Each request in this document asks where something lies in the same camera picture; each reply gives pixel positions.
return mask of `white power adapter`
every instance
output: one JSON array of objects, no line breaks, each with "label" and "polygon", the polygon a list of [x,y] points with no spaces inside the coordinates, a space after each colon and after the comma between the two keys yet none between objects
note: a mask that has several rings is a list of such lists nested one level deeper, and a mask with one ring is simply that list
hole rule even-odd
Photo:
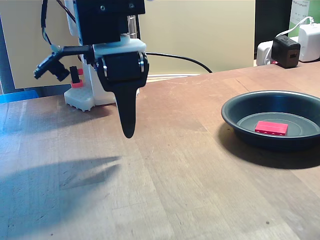
[{"label": "white power adapter", "polygon": [[301,45],[299,55],[301,62],[320,58],[320,24],[301,25],[297,42]]}]

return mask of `red part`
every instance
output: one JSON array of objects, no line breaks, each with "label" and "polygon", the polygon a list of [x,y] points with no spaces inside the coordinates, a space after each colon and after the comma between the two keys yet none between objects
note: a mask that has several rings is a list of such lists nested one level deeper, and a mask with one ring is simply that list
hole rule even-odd
[{"label": "red part", "polygon": [[78,75],[83,75],[84,74],[84,70],[82,68],[78,68]]},{"label": "red part", "polygon": [[285,136],[288,132],[288,124],[259,121],[254,131],[261,134]]},{"label": "red part", "polygon": [[82,88],[83,86],[84,86],[84,83],[82,82],[81,79],[80,79],[80,82],[78,82],[78,83],[71,82],[71,87],[74,88],[74,89]]}]

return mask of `power adapter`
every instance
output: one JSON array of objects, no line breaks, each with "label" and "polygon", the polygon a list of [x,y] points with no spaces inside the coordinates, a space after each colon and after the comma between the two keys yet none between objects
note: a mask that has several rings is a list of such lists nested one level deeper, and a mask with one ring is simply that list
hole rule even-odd
[{"label": "power adapter", "polygon": [[300,44],[286,35],[276,36],[273,40],[271,58],[285,68],[294,68],[298,65]]},{"label": "power adapter", "polygon": [[310,62],[320,57],[320,24],[301,25],[297,41],[301,45],[301,62]]}]

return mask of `black power adapter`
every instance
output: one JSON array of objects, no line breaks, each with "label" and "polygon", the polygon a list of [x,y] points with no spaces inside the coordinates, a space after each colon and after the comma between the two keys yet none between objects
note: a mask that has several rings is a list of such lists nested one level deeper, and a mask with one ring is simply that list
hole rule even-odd
[{"label": "black power adapter", "polygon": [[271,58],[285,68],[294,68],[298,65],[300,55],[300,44],[286,35],[277,36],[273,40]]}]

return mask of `cable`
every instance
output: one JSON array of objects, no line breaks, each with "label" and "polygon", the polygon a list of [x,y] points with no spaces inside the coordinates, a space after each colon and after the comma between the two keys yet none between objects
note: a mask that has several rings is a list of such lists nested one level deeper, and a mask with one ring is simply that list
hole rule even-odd
[{"label": "cable", "polygon": [[72,19],[74,23],[76,23],[76,18],[73,16],[73,14],[69,11],[69,9],[62,3],[61,0],[56,0],[57,3],[65,10],[65,12],[68,14],[68,16]]},{"label": "cable", "polygon": [[166,53],[160,53],[160,52],[149,52],[149,51],[146,51],[145,53],[147,55],[152,55],[152,56],[162,56],[162,57],[169,57],[169,58],[174,58],[174,59],[187,60],[187,61],[190,61],[190,62],[193,62],[195,64],[200,65],[205,70],[207,70],[209,73],[212,73],[212,71],[206,65],[202,64],[201,62],[199,62],[197,60],[194,60],[192,58],[186,57],[186,56],[178,56],[178,55],[172,55],[172,54],[166,54]]},{"label": "cable", "polygon": [[[288,34],[290,32],[292,32],[293,30],[295,30],[298,26],[300,26],[301,24],[303,24],[307,19],[309,19],[310,23],[309,24],[314,24],[315,21],[314,21],[314,18],[311,17],[311,16],[307,16],[305,17],[304,19],[302,19],[300,22],[297,23],[297,25],[295,25],[293,28],[287,30],[287,31],[283,31],[281,33],[279,33],[277,36],[275,37],[279,37],[279,36],[282,36],[282,35],[285,35],[285,34]],[[270,64],[270,62],[267,62],[267,60],[270,60],[270,52],[272,50],[272,47],[269,48],[268,52],[266,53],[265,57],[264,57],[264,65],[267,65],[267,64]]]},{"label": "cable", "polygon": [[42,0],[41,6],[41,28],[43,39],[51,45],[51,41],[46,33],[46,18],[47,18],[48,0]]}]

